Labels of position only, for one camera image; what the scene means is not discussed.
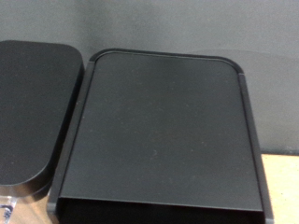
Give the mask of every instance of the black plastic casing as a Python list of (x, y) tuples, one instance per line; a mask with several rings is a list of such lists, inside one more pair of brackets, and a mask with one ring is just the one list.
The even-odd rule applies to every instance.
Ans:
[(219, 57), (94, 55), (48, 213), (53, 223), (274, 223), (241, 68)]
[(47, 193), (83, 74), (72, 47), (0, 42), (1, 196)]

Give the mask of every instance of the matte black surface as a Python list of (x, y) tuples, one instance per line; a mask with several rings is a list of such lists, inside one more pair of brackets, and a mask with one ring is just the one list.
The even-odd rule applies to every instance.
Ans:
[(86, 200), (66, 202), (61, 224), (264, 224), (262, 212)]
[(244, 112), (226, 61), (108, 53), (60, 196), (263, 211)]
[(0, 43), (0, 195), (25, 196), (50, 181), (82, 72), (69, 46)]

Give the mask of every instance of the gray wall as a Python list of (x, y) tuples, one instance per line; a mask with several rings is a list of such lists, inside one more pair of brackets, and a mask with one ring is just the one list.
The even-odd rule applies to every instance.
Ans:
[(264, 152), (299, 154), (299, 1), (0, 0), (0, 40), (220, 55), (239, 63)]

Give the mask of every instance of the wooden surface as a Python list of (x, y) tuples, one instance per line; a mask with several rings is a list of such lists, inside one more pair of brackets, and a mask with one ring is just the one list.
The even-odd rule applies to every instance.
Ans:
[[(276, 224), (299, 224), (299, 157), (263, 155)], [(50, 224), (47, 198), (18, 203), (9, 224)]]

